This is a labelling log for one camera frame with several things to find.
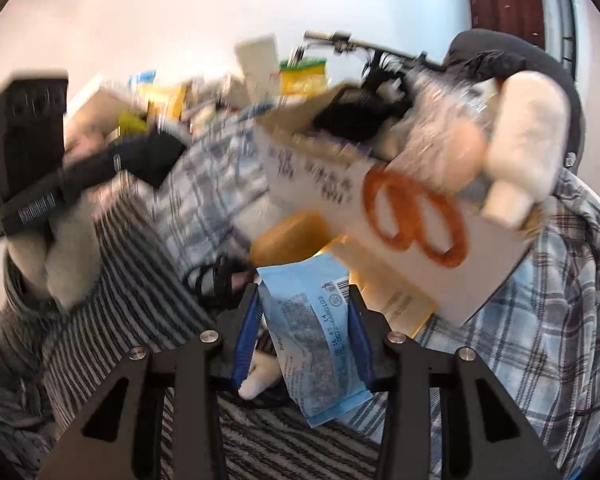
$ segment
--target barcode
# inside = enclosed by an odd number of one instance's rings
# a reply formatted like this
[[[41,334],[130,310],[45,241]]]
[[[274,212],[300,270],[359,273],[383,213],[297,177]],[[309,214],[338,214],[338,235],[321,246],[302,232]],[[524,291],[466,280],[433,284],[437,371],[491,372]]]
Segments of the barcode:
[[[340,280],[339,282],[335,282],[338,290],[342,294],[345,303],[349,303],[349,277]]]
[[[27,224],[32,220],[47,214],[55,207],[56,200],[54,199],[53,193],[50,192],[48,195],[36,199],[35,202],[27,204],[23,209],[18,211],[18,216],[23,224]]]

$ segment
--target plaid fabric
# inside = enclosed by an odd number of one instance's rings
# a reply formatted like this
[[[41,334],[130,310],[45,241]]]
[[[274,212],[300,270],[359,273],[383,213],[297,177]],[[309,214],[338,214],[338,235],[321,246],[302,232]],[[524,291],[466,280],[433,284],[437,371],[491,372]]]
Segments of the plaid fabric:
[[[550,221],[488,304],[455,328],[432,316],[417,340],[471,346],[525,413],[565,478],[600,448],[600,199],[561,170]],[[440,398],[432,390],[432,471],[440,473]],[[349,415],[379,442],[386,396]]]
[[[251,142],[251,123],[225,119],[179,162],[146,203],[171,254],[199,265],[224,247],[248,244],[232,217],[267,191]],[[538,432],[565,478],[600,448],[600,200],[561,170],[547,203],[550,220],[525,260],[463,327],[433,316],[424,346],[471,346],[490,366]],[[386,395],[342,418],[381,441]],[[440,405],[431,395],[432,471],[440,473]]]

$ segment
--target wooden door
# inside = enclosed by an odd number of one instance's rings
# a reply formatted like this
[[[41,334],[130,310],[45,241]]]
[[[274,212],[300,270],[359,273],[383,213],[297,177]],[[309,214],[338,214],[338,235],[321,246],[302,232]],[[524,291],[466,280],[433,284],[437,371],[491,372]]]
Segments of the wooden door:
[[[544,50],[542,0],[470,0],[473,28],[512,34]]]

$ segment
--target metal screw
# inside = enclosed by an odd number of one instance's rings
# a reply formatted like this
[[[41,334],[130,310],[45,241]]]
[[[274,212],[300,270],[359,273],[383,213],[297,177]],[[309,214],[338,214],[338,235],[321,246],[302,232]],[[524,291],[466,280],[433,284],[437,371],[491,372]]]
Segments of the metal screw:
[[[218,332],[215,330],[205,330],[202,334],[200,334],[200,341],[203,343],[215,343],[218,341]]]
[[[136,346],[129,351],[129,358],[132,361],[139,361],[146,357],[146,348],[144,346]]]
[[[389,332],[389,335],[386,338],[397,345],[401,345],[407,341],[407,336],[405,336],[402,332]]]
[[[475,359],[474,349],[469,348],[468,346],[463,346],[461,349],[459,349],[458,355],[462,361],[473,361]]]

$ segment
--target pretzel box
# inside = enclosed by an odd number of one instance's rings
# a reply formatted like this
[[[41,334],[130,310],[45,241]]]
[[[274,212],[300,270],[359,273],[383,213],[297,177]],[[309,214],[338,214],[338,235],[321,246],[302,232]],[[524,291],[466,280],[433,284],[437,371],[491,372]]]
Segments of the pretzel box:
[[[464,324],[526,255],[530,237],[480,215],[469,202],[429,192],[354,146],[302,135],[337,89],[256,120],[270,191],[319,212],[333,235],[353,238],[395,270],[437,314]]]

